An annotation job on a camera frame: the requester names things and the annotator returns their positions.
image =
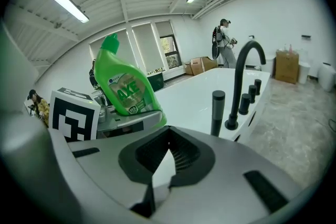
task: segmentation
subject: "pipe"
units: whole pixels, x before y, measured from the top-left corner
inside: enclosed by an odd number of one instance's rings
[[[257,50],[259,57],[260,57],[261,64],[262,65],[266,64],[264,50],[262,49],[262,46],[258,42],[251,40],[244,45],[244,47],[239,53],[237,64],[236,64],[235,88],[234,88],[234,93],[233,93],[231,113],[229,115],[228,120],[225,122],[225,127],[229,130],[235,130],[238,127],[238,123],[237,123],[238,108],[239,108],[240,95],[242,94],[241,88],[243,85],[244,66],[245,66],[247,55],[249,51],[253,48]]]

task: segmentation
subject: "cardboard box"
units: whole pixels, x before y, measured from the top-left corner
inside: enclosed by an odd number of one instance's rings
[[[191,67],[191,70],[192,70],[194,76],[203,73],[201,58],[191,59],[190,67]]]
[[[209,57],[194,58],[190,62],[193,75],[201,74],[210,69],[216,68],[218,63],[216,60],[211,60]]]
[[[202,57],[204,71],[218,67],[217,60],[211,60],[209,57]]]
[[[299,72],[299,55],[277,51],[275,79],[296,84]]]
[[[60,130],[67,142],[97,138],[100,105],[91,96],[61,88],[52,91],[49,128]]]
[[[193,75],[193,71],[191,70],[190,62],[186,62],[184,65],[185,73],[188,75]]]

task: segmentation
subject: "green plastic bottle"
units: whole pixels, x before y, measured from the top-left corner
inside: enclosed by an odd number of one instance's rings
[[[108,99],[122,115],[162,111],[146,75],[137,67],[120,60],[116,56],[118,47],[117,34],[106,37],[94,64],[95,79]],[[155,127],[166,123],[162,111],[162,119]]]

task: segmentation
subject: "concrete floor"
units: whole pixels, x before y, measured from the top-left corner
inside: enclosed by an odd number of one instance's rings
[[[305,188],[322,177],[336,146],[328,126],[328,119],[336,120],[335,90],[325,92],[315,80],[294,85],[271,79],[270,87],[261,120],[245,144]]]

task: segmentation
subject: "gray pants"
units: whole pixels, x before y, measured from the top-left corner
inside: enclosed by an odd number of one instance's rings
[[[220,47],[220,55],[222,55],[224,60],[224,67],[225,68],[236,68],[236,58],[233,54],[233,51],[229,48]]]

